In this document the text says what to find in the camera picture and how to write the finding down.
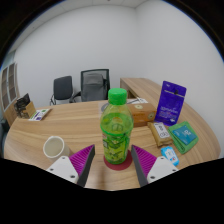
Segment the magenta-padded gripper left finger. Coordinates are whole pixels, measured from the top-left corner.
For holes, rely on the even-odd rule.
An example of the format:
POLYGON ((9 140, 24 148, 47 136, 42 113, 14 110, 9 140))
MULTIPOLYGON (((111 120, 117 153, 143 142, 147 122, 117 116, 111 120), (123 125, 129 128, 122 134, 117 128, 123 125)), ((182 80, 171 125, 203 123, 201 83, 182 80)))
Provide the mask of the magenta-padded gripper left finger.
POLYGON ((47 169, 47 171, 84 187, 87 182, 94 156, 95 145, 90 145, 74 153, 70 157, 61 156, 47 169))

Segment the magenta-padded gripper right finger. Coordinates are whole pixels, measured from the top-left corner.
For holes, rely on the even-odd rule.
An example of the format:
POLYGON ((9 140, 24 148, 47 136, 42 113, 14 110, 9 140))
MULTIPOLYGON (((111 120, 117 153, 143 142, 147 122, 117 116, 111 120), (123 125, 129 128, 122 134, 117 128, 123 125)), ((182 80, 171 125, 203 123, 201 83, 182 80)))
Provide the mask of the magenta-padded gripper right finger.
POLYGON ((138 146, 131 147, 131 155, 141 187, 177 171, 177 168, 164 156, 156 157, 138 146))

